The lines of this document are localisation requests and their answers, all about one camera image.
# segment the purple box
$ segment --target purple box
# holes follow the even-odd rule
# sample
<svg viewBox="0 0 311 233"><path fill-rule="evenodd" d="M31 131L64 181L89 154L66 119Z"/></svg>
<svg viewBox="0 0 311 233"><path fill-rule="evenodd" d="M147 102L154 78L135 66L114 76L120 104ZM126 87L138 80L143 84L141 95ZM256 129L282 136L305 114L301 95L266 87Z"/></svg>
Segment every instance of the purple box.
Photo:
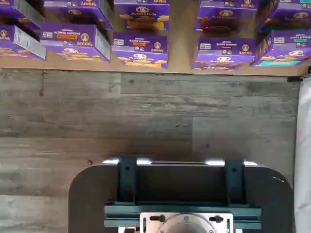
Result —
<svg viewBox="0 0 311 233"><path fill-rule="evenodd" d="M14 25L0 25L0 56L45 60L45 48L40 42Z"/></svg>
<svg viewBox="0 0 311 233"><path fill-rule="evenodd" d="M170 0L115 0L125 27L130 29L169 29Z"/></svg>
<svg viewBox="0 0 311 233"><path fill-rule="evenodd" d="M112 50L127 66L167 68L167 36L113 33Z"/></svg>
<svg viewBox="0 0 311 233"><path fill-rule="evenodd" d="M254 54L254 39L201 36L193 69L237 69L252 62Z"/></svg>
<svg viewBox="0 0 311 233"><path fill-rule="evenodd" d="M255 49L251 66L293 67L311 56L311 31L271 31Z"/></svg>
<svg viewBox="0 0 311 233"><path fill-rule="evenodd" d="M44 7L61 21L79 23L101 23L107 30L112 29L113 12L107 0L44 0Z"/></svg>
<svg viewBox="0 0 311 233"><path fill-rule="evenodd" d="M1 0L0 14L40 35L40 25L44 22L44 17L25 0Z"/></svg>
<svg viewBox="0 0 311 233"><path fill-rule="evenodd" d="M239 31L256 13L257 0L202 0L196 30L208 33Z"/></svg>
<svg viewBox="0 0 311 233"><path fill-rule="evenodd" d="M40 43L66 60L110 61L111 46L95 25L44 23Z"/></svg>
<svg viewBox="0 0 311 233"><path fill-rule="evenodd" d="M310 27L310 0L270 0L266 6L261 7L256 19L258 32Z"/></svg>

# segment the bunny logo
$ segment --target bunny logo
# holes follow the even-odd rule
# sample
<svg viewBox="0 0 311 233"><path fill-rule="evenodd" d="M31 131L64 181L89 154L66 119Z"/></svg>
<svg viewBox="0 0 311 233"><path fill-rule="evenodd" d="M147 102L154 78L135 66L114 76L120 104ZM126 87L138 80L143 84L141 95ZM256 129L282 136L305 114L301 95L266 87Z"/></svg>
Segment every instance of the bunny logo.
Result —
<svg viewBox="0 0 311 233"><path fill-rule="evenodd" d="M247 51L249 50L249 46L248 46L247 44L243 45L243 46L242 46L242 50L243 50L244 52L247 52Z"/></svg>
<svg viewBox="0 0 311 233"><path fill-rule="evenodd" d="M79 16L79 15L82 14L81 11L79 11L79 10L74 10L74 9L68 10L68 13L71 14L71 15L74 15L74 16Z"/></svg>
<svg viewBox="0 0 311 233"><path fill-rule="evenodd" d="M140 7L136 8L136 11L138 13L148 13L149 12L149 8L144 7L144 6L140 6Z"/></svg>
<svg viewBox="0 0 311 233"><path fill-rule="evenodd" d="M302 19L302 18L307 18L309 16L309 14L307 12L299 12L294 14L293 18L296 19Z"/></svg>
<svg viewBox="0 0 311 233"><path fill-rule="evenodd" d="M161 48L161 43L160 42L155 42L155 48L160 49Z"/></svg>
<svg viewBox="0 0 311 233"><path fill-rule="evenodd" d="M145 54L134 54L134 57L136 59L146 59L147 56Z"/></svg>
<svg viewBox="0 0 311 233"><path fill-rule="evenodd" d="M78 50L74 50L74 49L71 49L71 48L66 48L66 49L64 49L64 51L71 52L71 53L77 53L78 52Z"/></svg>
<svg viewBox="0 0 311 233"><path fill-rule="evenodd" d="M83 42L87 42L89 40L89 35L87 33L82 33L81 34L81 40Z"/></svg>
<svg viewBox="0 0 311 233"><path fill-rule="evenodd" d="M302 50L296 50L296 51L292 51L292 52L288 53L288 55L290 55L290 56L298 56L298 55L302 55L302 54L303 54Z"/></svg>
<svg viewBox="0 0 311 233"><path fill-rule="evenodd" d="M230 60L231 60L230 57L219 57L219 58L217 58L217 61L220 61L220 62L228 62Z"/></svg>
<svg viewBox="0 0 311 233"><path fill-rule="evenodd" d="M219 12L219 15L222 17L230 17L233 15L233 11L223 10L223 11Z"/></svg>
<svg viewBox="0 0 311 233"><path fill-rule="evenodd" d="M6 30L1 30L1 31L0 31L0 36L1 36L1 37L6 37L6 35L7 35Z"/></svg>

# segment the orange label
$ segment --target orange label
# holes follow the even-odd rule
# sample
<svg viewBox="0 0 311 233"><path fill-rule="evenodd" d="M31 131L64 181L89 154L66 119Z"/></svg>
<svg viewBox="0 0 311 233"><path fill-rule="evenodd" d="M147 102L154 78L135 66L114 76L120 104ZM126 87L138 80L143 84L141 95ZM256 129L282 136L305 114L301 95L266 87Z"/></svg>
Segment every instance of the orange label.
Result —
<svg viewBox="0 0 311 233"><path fill-rule="evenodd" d="M140 43L140 42L133 42L134 46L146 46L146 43Z"/></svg>
<svg viewBox="0 0 311 233"><path fill-rule="evenodd" d="M57 39L70 39L70 40L76 40L78 37L77 35L63 35L63 34L58 34L56 36Z"/></svg>
<svg viewBox="0 0 311 233"><path fill-rule="evenodd" d="M136 63L136 62L125 62L125 64L127 66L133 66L133 67L162 68L161 64Z"/></svg>

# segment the wood plank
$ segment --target wood plank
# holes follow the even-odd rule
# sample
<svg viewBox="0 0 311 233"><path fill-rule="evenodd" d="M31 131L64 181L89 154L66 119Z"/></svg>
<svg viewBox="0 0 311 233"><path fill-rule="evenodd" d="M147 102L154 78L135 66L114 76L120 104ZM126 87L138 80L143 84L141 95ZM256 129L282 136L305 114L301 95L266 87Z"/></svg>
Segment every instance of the wood plank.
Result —
<svg viewBox="0 0 311 233"><path fill-rule="evenodd" d="M3 233L67 232L67 198L1 195L0 212Z"/></svg>
<svg viewBox="0 0 311 233"><path fill-rule="evenodd" d="M222 77L207 80L198 75L149 75L122 74L122 94L167 94L167 95L217 95L217 96L279 96L296 98L297 83L277 83L267 78L259 82L255 77Z"/></svg>
<svg viewBox="0 0 311 233"><path fill-rule="evenodd" d="M0 137L1 164L12 169L84 169L108 156L139 156L176 159L189 156L190 140L5 138Z"/></svg>
<svg viewBox="0 0 311 233"><path fill-rule="evenodd" d="M44 71L44 96L63 98L118 98L121 74L77 71Z"/></svg>
<svg viewBox="0 0 311 233"><path fill-rule="evenodd" d="M247 159L264 164L293 184L295 117L194 118L195 156Z"/></svg>

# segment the gray wood floor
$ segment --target gray wood floor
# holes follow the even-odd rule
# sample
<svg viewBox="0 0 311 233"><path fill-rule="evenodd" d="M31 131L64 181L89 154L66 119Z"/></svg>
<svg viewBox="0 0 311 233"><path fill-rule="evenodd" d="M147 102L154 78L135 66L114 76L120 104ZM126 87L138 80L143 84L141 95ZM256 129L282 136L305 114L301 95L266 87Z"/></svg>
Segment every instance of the gray wood floor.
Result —
<svg viewBox="0 0 311 233"><path fill-rule="evenodd" d="M293 184L286 78L0 72L0 231L67 232L73 177L109 155L246 158Z"/></svg>

